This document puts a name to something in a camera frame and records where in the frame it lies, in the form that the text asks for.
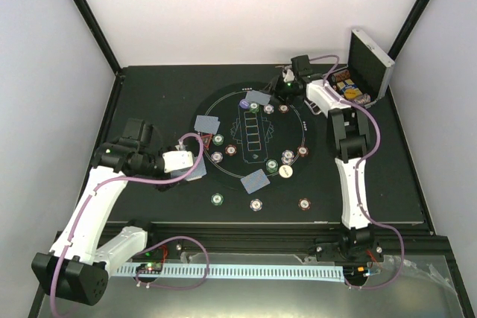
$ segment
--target gray wall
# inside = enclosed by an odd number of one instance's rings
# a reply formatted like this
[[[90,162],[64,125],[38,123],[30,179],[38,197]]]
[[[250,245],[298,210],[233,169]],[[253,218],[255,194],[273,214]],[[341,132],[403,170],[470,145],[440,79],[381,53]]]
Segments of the gray wall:
[[[0,0],[0,316],[26,317],[72,213],[113,73],[72,0]]]
[[[477,310],[477,0],[431,0],[392,82],[437,233]]]

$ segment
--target wall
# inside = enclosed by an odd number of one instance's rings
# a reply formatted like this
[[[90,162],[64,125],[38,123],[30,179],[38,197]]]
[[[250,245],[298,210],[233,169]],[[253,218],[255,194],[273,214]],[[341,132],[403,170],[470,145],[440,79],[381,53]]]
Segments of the wall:
[[[431,0],[391,81],[437,233],[477,311],[477,0]]]
[[[0,311],[26,317],[72,213],[113,73],[72,0],[0,1]]]
[[[347,59],[362,26],[388,50],[415,0],[88,0],[123,66]]]

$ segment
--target open case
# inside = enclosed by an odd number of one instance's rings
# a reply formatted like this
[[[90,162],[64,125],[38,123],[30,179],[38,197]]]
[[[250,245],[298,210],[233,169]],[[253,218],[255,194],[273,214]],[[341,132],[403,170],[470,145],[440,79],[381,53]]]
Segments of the open case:
[[[369,107],[384,97],[394,63],[362,29],[354,28],[348,64],[331,73],[329,82],[347,100],[359,103],[357,99],[367,98],[359,104]]]

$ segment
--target black table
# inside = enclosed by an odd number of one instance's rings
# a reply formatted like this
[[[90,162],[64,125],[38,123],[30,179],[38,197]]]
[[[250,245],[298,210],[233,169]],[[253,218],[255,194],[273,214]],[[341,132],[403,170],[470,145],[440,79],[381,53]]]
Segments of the black table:
[[[316,66],[321,72],[328,68]],[[277,73],[275,65],[129,67],[107,138],[120,135],[127,119],[141,118],[158,126],[165,145],[176,144],[182,134],[193,129],[195,116],[204,114],[198,112],[204,99],[237,83],[253,81],[265,85]],[[370,213],[386,223],[425,223],[423,199],[392,98],[386,96],[370,111],[382,131],[382,145],[366,164]],[[210,163],[206,161],[209,173],[203,179],[166,192],[158,192],[150,185],[129,183],[108,222],[126,222],[132,218],[161,223],[325,225],[341,222],[341,187],[333,156],[325,145],[326,119],[322,115],[313,117],[307,109],[301,109],[300,113],[309,123],[306,140],[314,146],[314,156],[306,158],[305,168],[289,182],[272,183],[248,195],[244,189],[230,188],[214,179]],[[224,126],[223,130],[227,131],[227,124]],[[374,132],[371,132],[374,143]],[[210,202],[211,195],[217,192],[225,198],[220,207]],[[301,197],[311,199],[310,210],[304,212],[298,208]],[[250,210],[250,200],[255,198],[263,202],[260,212]]]

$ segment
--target black metal frame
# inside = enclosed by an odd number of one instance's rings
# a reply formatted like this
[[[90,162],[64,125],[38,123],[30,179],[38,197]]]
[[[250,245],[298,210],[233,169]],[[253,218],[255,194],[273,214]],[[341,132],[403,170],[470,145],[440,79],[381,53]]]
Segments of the black metal frame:
[[[103,121],[101,122],[98,137],[96,139],[95,148],[93,149],[94,151],[101,143],[105,141],[107,137],[116,104],[119,99],[122,84],[125,80],[125,72],[124,69],[122,69],[119,65],[113,50],[109,46],[106,37],[104,36],[98,22],[96,21],[87,1],[74,1],[98,45],[103,51],[103,54],[110,64],[111,69],[116,75],[116,80],[111,91],[111,96],[107,104]],[[429,0],[416,0],[411,12],[409,13],[393,45],[391,46],[391,49],[388,53],[391,58],[396,59],[428,3]],[[394,113],[397,119],[399,119],[395,105]],[[400,128],[400,132],[403,140],[406,142],[402,128]],[[411,152],[409,151],[408,147],[407,152],[409,158],[411,158]],[[401,227],[400,225],[397,225],[397,228],[401,231],[405,240],[406,254],[445,256],[464,314],[466,317],[474,317],[469,297],[465,291],[461,274],[455,262],[455,257],[452,253],[452,248],[446,237],[434,235],[434,225],[432,223],[432,219],[429,214],[429,210],[427,208],[414,166],[412,169],[415,182],[417,183],[418,190],[420,192],[421,204],[426,217],[426,223],[413,226],[412,228],[409,228],[408,226]],[[83,187],[86,185],[87,179],[88,174],[85,176]],[[101,237],[101,241],[107,242],[117,235],[121,231],[121,228],[121,224],[107,224]],[[316,226],[290,227],[277,225],[274,227],[267,226],[266,228],[263,226],[248,226],[247,231],[244,232],[242,227],[235,225],[179,226],[171,224],[159,224],[158,231],[160,232],[160,235],[158,238],[169,238],[175,235],[193,236],[201,241],[207,249],[210,249],[213,252],[303,253],[315,242],[317,238],[323,240],[323,242],[333,241],[337,235],[337,228],[338,226],[333,227],[333,225],[321,226],[319,229]],[[383,253],[394,255],[399,254],[399,241],[391,233],[378,230],[376,231],[376,240],[383,248]],[[184,243],[183,249],[187,249],[191,252],[197,250],[196,247],[187,243]],[[33,301],[30,314],[28,315],[30,318],[38,317],[44,295],[44,292],[39,287]]]

